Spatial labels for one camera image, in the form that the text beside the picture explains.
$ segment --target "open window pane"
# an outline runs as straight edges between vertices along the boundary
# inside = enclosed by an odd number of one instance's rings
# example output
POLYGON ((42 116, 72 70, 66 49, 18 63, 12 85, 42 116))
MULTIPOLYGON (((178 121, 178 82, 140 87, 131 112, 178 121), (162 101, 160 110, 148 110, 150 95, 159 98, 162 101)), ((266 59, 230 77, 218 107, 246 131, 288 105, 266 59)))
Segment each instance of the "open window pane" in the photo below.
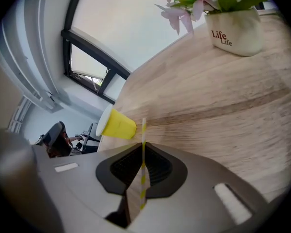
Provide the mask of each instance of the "open window pane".
POLYGON ((74 45, 71 51, 71 70, 76 74, 96 79, 97 82, 94 82, 97 84, 101 83, 108 73, 103 64, 74 45))

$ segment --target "black window frame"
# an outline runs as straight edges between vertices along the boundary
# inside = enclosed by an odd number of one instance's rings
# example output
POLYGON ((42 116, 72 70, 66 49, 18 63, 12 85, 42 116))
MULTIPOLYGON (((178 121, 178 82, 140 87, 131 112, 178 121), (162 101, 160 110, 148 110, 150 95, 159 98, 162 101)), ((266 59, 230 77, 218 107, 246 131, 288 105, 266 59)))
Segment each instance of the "black window frame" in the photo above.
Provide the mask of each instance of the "black window frame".
POLYGON ((116 74, 126 80, 129 77, 130 72, 127 71, 120 63, 118 63, 115 59, 106 54, 104 51, 70 30, 78 3, 79 0, 70 0, 65 18, 64 29, 61 31, 61 36, 63 38, 63 58, 65 68, 64 75, 70 78, 72 81, 78 83, 85 89, 89 90, 90 92, 108 101, 109 103, 115 104, 115 101, 105 96, 103 92, 116 74), (92 82, 90 82, 89 79, 83 78, 81 75, 76 74, 72 71, 72 45, 87 53, 107 68, 108 72, 103 79, 101 86, 99 86, 98 84, 94 85, 92 82))

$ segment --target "wood grain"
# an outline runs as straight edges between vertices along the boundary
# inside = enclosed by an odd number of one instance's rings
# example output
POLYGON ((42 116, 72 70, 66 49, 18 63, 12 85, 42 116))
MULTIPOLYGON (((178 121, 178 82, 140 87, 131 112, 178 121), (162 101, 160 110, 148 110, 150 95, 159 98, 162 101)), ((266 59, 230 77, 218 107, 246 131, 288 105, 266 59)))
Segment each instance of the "wood grain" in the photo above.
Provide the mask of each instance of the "wood grain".
MULTIPOLYGON (((115 109, 137 124, 131 140, 103 137, 99 151, 148 142, 209 157, 270 201, 291 182, 291 33, 261 16, 263 51, 240 57, 210 43, 206 25, 180 39, 126 81, 115 109)), ((140 177, 128 190, 138 213, 140 177)))

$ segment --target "wooden table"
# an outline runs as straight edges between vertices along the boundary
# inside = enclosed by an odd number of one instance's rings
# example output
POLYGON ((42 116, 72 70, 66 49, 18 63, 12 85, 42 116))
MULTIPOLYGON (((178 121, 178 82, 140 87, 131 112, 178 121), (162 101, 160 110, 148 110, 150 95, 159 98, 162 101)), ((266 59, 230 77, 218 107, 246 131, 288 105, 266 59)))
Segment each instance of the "wooden table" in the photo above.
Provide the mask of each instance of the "wooden table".
MULTIPOLYGON (((127 79, 114 107, 137 124, 131 140, 103 137, 99 151, 148 142, 209 157, 270 201, 291 181, 291 33, 262 15, 265 46, 252 57, 214 47, 206 25, 149 60, 127 79)), ((132 218, 140 177, 128 189, 132 218)))

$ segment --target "white ceramic pot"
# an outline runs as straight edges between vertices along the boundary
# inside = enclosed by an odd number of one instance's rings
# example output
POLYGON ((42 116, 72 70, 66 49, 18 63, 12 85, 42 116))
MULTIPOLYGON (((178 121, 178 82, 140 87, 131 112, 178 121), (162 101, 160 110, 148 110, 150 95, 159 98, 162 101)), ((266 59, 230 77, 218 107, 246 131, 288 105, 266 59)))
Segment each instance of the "white ceramic pot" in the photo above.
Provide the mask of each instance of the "white ceramic pot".
POLYGON ((213 45, 241 56, 262 50, 261 20, 256 9, 205 16, 213 45))

